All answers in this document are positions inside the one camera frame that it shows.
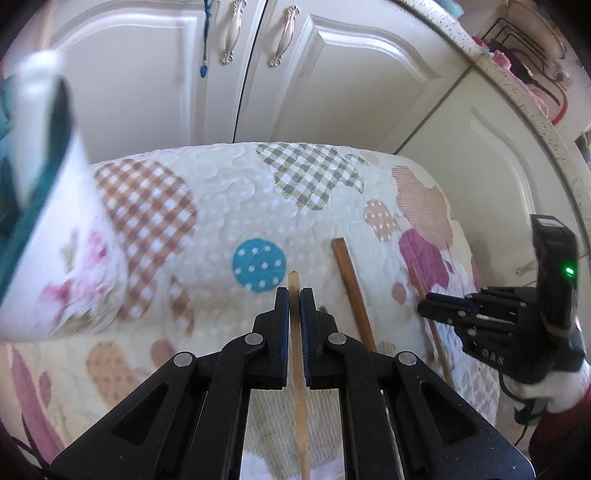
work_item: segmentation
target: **pink cloth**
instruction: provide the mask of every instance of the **pink cloth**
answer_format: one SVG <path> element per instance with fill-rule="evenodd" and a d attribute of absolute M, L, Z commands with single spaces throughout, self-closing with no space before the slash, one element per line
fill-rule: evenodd
<path fill-rule="evenodd" d="M 538 97 L 534 92 L 532 92 L 531 89 L 525 83 L 519 80 L 519 78 L 513 75 L 513 72 L 511 72 L 511 61 L 503 52 L 497 50 L 492 56 L 492 59 L 499 67 L 506 70 L 507 73 L 509 73 L 515 79 L 515 81 L 521 85 L 521 87 L 529 94 L 531 99 L 534 101 L 535 105 L 545 116 L 548 116 L 550 114 L 550 109 L 548 108 L 548 105 L 546 105 L 546 102 L 543 101 L 540 97 Z"/>

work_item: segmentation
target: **red cable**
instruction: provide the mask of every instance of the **red cable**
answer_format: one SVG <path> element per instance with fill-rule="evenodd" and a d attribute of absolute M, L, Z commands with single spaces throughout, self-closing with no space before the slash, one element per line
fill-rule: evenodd
<path fill-rule="evenodd" d="M 520 50 L 518 48 L 510 48 L 510 50 L 513 53 L 521 53 L 523 56 L 525 56 L 525 58 L 527 58 L 530 61 L 530 63 L 535 67 L 536 70 L 538 70 L 538 72 L 540 72 L 541 75 L 543 75 L 558 90 L 560 90 L 560 93 L 562 94 L 562 100 L 563 100 L 562 105 L 560 105 L 560 112 L 558 112 L 558 114 L 552 120 L 550 120 L 552 125 L 556 125 L 558 122 L 560 122 L 564 118 L 564 116 L 566 115 L 566 110 L 569 107 L 569 100 L 566 98 L 566 92 L 555 80 L 551 79 L 542 70 L 540 70 L 540 68 L 535 64 L 535 62 L 531 59 L 531 57 L 526 52 L 524 52 L 523 50 Z"/>

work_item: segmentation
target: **quilted blanket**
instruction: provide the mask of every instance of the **quilted blanket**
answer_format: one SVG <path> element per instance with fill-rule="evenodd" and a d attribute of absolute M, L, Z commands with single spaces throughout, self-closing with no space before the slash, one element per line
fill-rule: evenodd
<path fill-rule="evenodd" d="M 412 266 L 430 291 L 479 287 L 470 248 L 433 178 L 403 157 L 310 144 L 154 151 L 93 166 L 124 246 L 126 300 L 100 333 L 2 346 L 0 415 L 22 447 L 51 462 L 175 352 L 206 355 L 271 310 L 300 273 L 339 330 L 358 331 L 331 250 L 344 237 L 381 353 L 411 350 L 441 374 L 416 313 Z M 495 422 L 492 370 L 437 325 L 457 392 Z M 313 478 L 343 478 L 336 391 L 308 392 Z M 291 384 L 254 391 L 243 478 L 298 478 Z"/>

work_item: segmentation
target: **gray checkered patch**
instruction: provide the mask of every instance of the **gray checkered patch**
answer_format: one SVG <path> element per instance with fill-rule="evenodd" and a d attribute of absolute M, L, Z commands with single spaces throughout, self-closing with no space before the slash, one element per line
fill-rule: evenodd
<path fill-rule="evenodd" d="M 326 206 L 338 182 L 363 193 L 363 179 L 355 164 L 368 163 L 358 155 L 341 153 L 331 145 L 307 143 L 260 144 L 256 152 L 275 170 L 277 186 L 311 210 Z"/>

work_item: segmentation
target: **brown gingham patch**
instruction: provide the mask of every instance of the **brown gingham patch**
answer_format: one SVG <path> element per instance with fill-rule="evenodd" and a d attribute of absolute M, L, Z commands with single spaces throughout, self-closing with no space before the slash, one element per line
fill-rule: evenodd
<path fill-rule="evenodd" d="M 189 297 L 189 292 L 174 275 L 170 278 L 168 299 L 170 301 L 170 310 L 173 312 L 173 319 L 184 326 L 185 335 L 190 337 L 195 327 L 193 303 Z"/>
<path fill-rule="evenodd" d="M 179 177 L 151 160 L 107 163 L 95 180 L 127 255 L 128 297 L 117 318 L 138 319 L 154 297 L 156 270 L 192 234 L 197 220 L 193 196 Z"/>

